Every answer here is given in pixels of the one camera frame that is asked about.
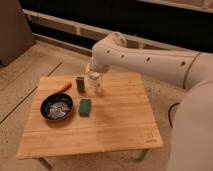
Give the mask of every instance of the bamboo table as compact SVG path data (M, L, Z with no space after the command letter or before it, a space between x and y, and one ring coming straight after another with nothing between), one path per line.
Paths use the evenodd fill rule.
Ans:
M79 94L76 76L43 77L40 79L19 149L18 159L120 150L152 149L162 146L162 139L137 73L108 73L103 76L103 92L96 94L86 83L86 92ZM59 122L48 122L40 114L42 101L67 82L74 101L74 111ZM90 98L90 117L80 117L81 98Z

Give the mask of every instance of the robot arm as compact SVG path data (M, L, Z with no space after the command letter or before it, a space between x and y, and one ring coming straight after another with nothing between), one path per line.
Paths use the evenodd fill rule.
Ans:
M96 43L90 70L105 73L111 65L118 65L186 89L196 85L178 107L167 171L212 171L213 55L125 45L120 33Z
M126 48L126 39L111 33L92 49L91 70L105 73L111 65L126 67L182 88L191 88L213 74L213 55L195 51Z

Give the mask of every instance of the cable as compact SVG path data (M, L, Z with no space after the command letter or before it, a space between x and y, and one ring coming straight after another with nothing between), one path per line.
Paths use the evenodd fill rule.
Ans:
M169 107L169 110L168 110L168 118L169 118L169 124L170 124L171 128L173 127L172 120L171 120L171 111L172 111L173 107L175 107L175 106L177 106L177 105L179 105L179 104L180 104L179 102L178 102L178 103L174 103L173 105L171 105L171 106Z

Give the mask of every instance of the speckled floor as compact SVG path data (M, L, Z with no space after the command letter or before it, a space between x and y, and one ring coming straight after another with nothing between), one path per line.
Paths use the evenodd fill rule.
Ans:
M187 0L187 1L186 0L163 0L163 1L202 7L205 0Z
M88 56L37 42L12 64L0 67L0 171L46 170L36 160L16 159L36 85L44 75L81 74L88 61ZM142 78L163 138L163 148L149 151L141 163L133 160L140 151L48 158L54 171L165 171L171 131L167 111L170 105L182 99L184 91L147 76Z

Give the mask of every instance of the sponge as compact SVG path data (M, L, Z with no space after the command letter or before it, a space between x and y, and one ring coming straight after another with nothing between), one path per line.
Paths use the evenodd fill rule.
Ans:
M88 117L91 110L91 100L90 99L81 99L80 107L78 112L82 117Z

